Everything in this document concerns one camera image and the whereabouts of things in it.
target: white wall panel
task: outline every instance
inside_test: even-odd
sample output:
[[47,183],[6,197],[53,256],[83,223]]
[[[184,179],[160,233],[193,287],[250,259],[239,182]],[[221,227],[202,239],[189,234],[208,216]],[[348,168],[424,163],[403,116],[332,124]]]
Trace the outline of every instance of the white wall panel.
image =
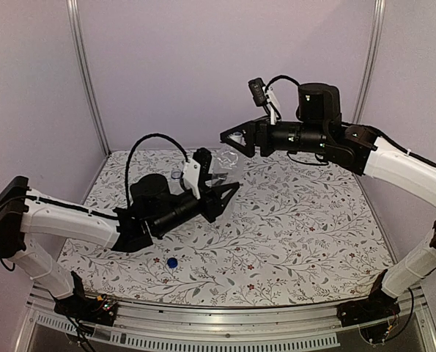
[[[362,123],[436,161],[436,1],[387,1]],[[370,179],[363,184],[404,257],[429,231],[436,210],[391,185]],[[436,272],[423,286],[436,323]]]
[[[80,1],[112,149],[151,132],[216,146],[221,131],[262,116],[247,82],[281,73],[337,85],[350,121],[373,10],[373,0]],[[284,119],[294,119],[297,90],[281,83],[276,92]]]
[[[0,0],[0,191],[16,175],[80,201],[102,161],[65,1]],[[52,253],[60,242],[46,238]],[[0,352],[11,351],[32,282],[0,264]]]

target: black joint housing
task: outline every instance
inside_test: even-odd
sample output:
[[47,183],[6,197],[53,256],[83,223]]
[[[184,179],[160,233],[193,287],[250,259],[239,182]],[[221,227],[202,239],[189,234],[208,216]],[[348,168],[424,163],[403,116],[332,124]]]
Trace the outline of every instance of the black joint housing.
[[[0,207],[9,199],[26,196],[29,190],[28,183],[27,177],[14,177],[0,193]],[[21,222],[27,210],[24,199],[15,199],[0,210],[0,258],[11,258],[20,250],[26,250]]]
[[111,248],[112,251],[133,253],[152,245],[152,239],[144,221],[135,218],[133,212],[128,209],[115,208],[118,215],[120,234],[117,242]]
[[171,192],[167,178],[160,174],[143,176],[130,187],[135,211],[141,217],[155,216],[170,210]]
[[377,149],[374,145],[376,139],[377,134],[371,128],[352,125],[344,131],[340,144],[327,146],[328,160],[362,176],[369,154]]
[[322,124],[330,120],[341,124],[340,91],[325,83],[305,83],[298,88],[299,108],[296,116],[302,122]]

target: patterned table surface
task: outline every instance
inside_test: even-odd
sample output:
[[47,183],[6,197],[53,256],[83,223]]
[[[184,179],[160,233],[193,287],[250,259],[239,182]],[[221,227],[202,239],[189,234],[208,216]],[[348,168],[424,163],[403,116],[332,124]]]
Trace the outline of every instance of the patterned table surface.
[[[128,152],[108,159],[86,204],[125,206]],[[137,152],[130,182],[170,175],[182,156]],[[310,304],[364,296],[392,265],[355,178],[335,166],[304,166],[283,153],[245,160],[232,216],[195,218],[140,252],[67,240],[59,262],[87,290],[122,298],[211,306]],[[166,261],[176,257],[170,269]]]

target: clear plastic object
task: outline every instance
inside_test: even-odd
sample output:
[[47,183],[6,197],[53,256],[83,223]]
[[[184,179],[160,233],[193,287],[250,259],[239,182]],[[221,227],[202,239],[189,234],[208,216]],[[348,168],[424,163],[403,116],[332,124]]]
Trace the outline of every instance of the clear plastic object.
[[[235,132],[230,136],[237,143],[244,144],[244,138],[241,132]],[[212,185],[217,186],[223,183],[240,182],[244,174],[244,155],[236,149],[225,144],[216,153],[213,159],[213,176]],[[226,207],[223,215],[219,220],[228,220],[234,211],[235,195]]]
[[181,194],[183,192],[182,187],[180,187],[181,174],[181,169],[172,169],[169,181],[169,189],[171,191],[171,194]]

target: blue bottle cap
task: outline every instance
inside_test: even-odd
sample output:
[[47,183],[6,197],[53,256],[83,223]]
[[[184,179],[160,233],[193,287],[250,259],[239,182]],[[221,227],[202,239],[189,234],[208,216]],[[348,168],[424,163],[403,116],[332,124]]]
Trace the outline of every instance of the blue bottle cap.
[[179,265],[179,262],[177,262],[177,259],[169,258],[167,260],[167,266],[170,267],[170,269],[176,268],[177,265]]

